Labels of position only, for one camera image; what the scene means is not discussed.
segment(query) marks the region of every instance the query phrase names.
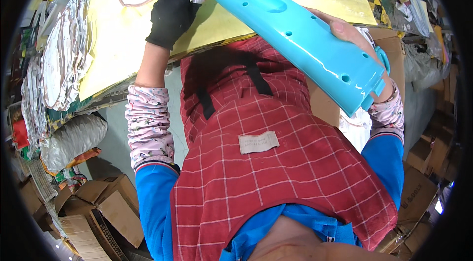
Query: red plaid apron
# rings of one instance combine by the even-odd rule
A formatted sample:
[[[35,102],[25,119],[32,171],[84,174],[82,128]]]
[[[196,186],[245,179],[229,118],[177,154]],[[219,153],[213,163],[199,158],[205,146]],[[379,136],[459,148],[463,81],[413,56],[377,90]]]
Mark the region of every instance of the red plaid apron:
[[[258,63],[273,96],[260,95],[238,66],[209,87],[207,120],[197,96],[181,104],[189,153],[171,191],[175,260],[218,260],[250,217],[283,203],[312,207],[353,225],[372,251],[394,228],[397,209],[381,181],[338,129],[311,115],[304,75],[260,38],[233,48]],[[190,59],[181,63],[185,77]],[[239,135],[275,131],[279,147],[240,154]]]

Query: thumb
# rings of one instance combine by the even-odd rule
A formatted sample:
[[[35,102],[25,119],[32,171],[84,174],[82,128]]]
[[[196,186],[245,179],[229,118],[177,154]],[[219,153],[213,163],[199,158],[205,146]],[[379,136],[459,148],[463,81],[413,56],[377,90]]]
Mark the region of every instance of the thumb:
[[[330,31],[333,35],[343,41],[357,45],[361,50],[367,52],[371,57],[377,59],[375,50],[371,44],[354,28],[350,23],[340,21],[330,21]]]
[[[350,38],[346,32],[348,28],[345,28],[345,23],[339,21],[330,21],[330,31],[335,37],[346,42],[350,42]]]

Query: bare hand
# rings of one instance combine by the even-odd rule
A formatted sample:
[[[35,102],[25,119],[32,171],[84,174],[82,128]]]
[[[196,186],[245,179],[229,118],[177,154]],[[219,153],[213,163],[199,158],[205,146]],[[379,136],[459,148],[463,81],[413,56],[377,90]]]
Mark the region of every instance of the bare hand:
[[[310,9],[310,8],[306,8],[306,9],[308,9],[312,14],[321,18],[322,21],[330,25],[331,32],[338,39],[354,43],[362,51],[366,52],[373,59],[375,59],[380,65],[384,67],[384,65],[381,63],[378,56],[376,55],[375,49],[373,49],[371,44],[350,23],[340,18],[325,14],[319,10]],[[389,79],[389,76],[387,75],[386,71],[383,74],[383,79],[386,83],[386,86],[384,87],[381,94],[379,96],[376,96],[374,93],[371,93],[371,97],[375,99],[375,103],[383,103],[387,99],[389,99],[391,95],[393,94],[393,84],[391,80]]]

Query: concrete floor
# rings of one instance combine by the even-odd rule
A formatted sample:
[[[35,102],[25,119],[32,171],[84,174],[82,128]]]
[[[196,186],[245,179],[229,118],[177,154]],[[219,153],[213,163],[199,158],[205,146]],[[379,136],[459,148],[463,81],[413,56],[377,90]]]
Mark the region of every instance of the concrete floor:
[[[189,149],[184,135],[184,126],[180,116],[180,92],[182,89],[181,69],[177,67],[165,79],[165,87],[169,90],[168,109],[170,113],[169,131],[174,136],[174,162],[182,167],[184,158]],[[415,93],[411,83],[406,83],[405,90],[405,153],[404,160],[411,147],[420,138],[435,111],[435,92],[426,89]],[[130,148],[128,146],[128,127],[125,119],[125,105],[123,101],[110,108],[99,110],[107,120],[108,130],[105,138],[98,147],[102,153],[97,158],[89,159],[79,165],[79,170],[89,179],[97,179],[125,173],[131,182],[135,183],[135,176],[130,166]]]
[[[174,68],[171,75],[165,78],[165,87],[169,91],[168,109],[171,125],[169,131],[174,137],[174,162],[182,167],[184,158],[189,149],[184,135],[180,109],[179,95],[182,89],[181,68]],[[135,184],[135,175],[130,166],[130,147],[128,146],[128,126],[125,119],[125,105],[127,101],[118,103],[112,107],[104,108],[98,112],[107,120],[108,129],[105,138],[98,144],[102,153],[96,158],[89,159],[86,163],[79,165],[79,170],[88,179],[98,179],[125,173],[131,182]]]

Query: pink floral sleeve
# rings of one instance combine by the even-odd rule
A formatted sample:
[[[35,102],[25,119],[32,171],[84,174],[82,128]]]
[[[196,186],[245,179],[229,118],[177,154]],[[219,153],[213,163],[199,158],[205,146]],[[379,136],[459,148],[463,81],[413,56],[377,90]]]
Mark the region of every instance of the pink floral sleeve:
[[[174,165],[174,140],[168,131],[168,89],[131,85],[128,92],[125,118],[133,170],[147,161]]]
[[[384,103],[373,103],[368,113],[373,125],[370,136],[372,138],[380,135],[397,136],[404,145],[404,109],[401,102],[401,94],[396,83],[393,82],[393,95]]]

